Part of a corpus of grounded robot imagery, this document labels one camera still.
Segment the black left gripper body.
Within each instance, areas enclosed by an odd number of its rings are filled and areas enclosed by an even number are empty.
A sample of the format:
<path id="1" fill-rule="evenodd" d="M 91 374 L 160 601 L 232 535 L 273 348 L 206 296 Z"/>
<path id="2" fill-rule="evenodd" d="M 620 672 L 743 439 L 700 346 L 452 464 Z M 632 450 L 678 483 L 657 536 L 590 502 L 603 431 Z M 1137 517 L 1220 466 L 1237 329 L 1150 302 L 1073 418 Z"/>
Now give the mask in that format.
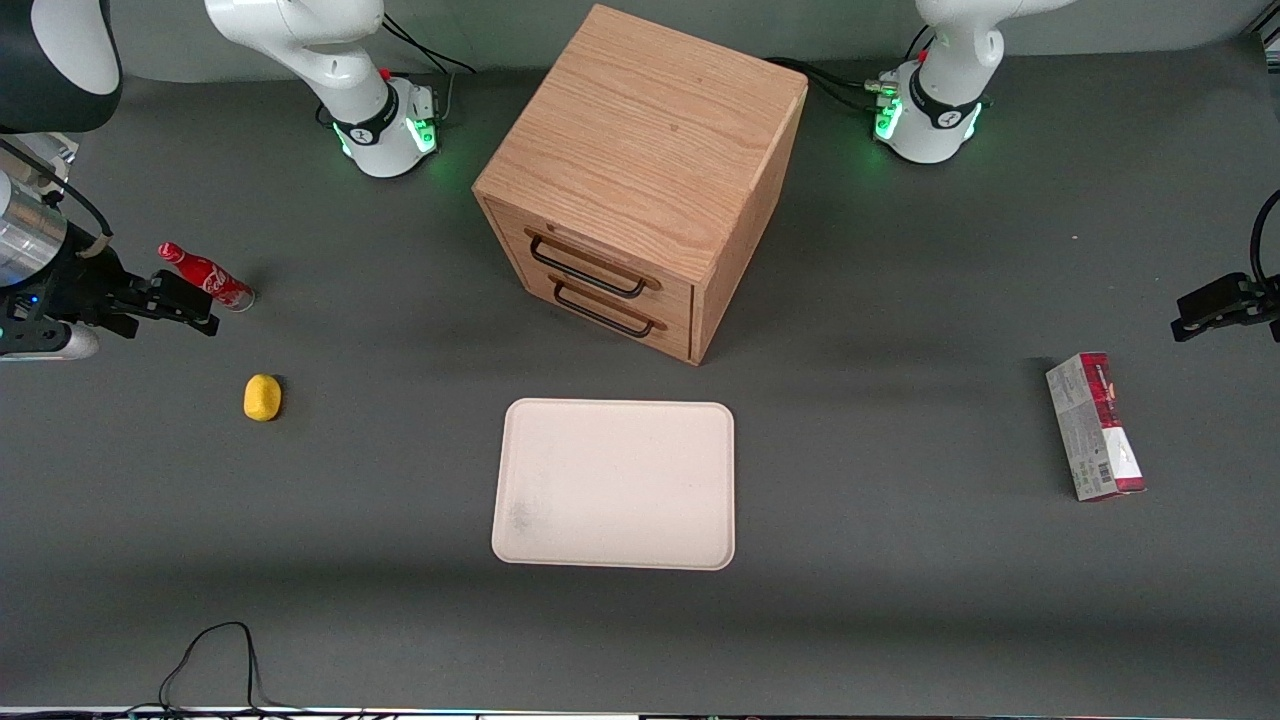
<path id="1" fill-rule="evenodd" d="M 1240 274 L 1239 290 L 1249 295 L 1238 318 L 1239 325 L 1266 324 L 1275 343 L 1280 341 L 1279 334 L 1279 274 L 1265 277 L 1263 279 L 1251 279 Z"/>

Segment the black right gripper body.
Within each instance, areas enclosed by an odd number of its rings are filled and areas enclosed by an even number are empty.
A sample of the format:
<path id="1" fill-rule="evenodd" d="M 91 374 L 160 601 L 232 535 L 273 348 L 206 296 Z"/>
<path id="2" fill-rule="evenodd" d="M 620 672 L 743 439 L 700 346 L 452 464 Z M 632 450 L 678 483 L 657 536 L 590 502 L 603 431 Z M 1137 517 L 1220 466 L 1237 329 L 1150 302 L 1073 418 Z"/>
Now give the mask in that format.
<path id="1" fill-rule="evenodd" d="M 138 319 L 151 318 L 150 283 L 105 249 L 91 258 L 69 245 L 26 243 L 26 337 L 67 340 L 77 323 L 133 338 Z"/>

